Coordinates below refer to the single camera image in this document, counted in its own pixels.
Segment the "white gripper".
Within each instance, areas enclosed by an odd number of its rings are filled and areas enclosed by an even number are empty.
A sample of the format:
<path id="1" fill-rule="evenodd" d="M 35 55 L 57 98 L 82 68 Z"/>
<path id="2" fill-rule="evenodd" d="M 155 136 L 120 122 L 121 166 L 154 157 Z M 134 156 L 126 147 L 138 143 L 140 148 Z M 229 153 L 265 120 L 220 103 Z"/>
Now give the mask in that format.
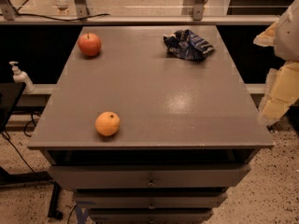
<path id="1" fill-rule="evenodd" d="M 258 107 L 258 121 L 272 126 L 299 99 L 299 0 L 294 0 L 279 20 L 257 35 L 253 43 L 260 47 L 274 46 L 275 54 L 287 61 L 278 70 L 269 70 Z"/>

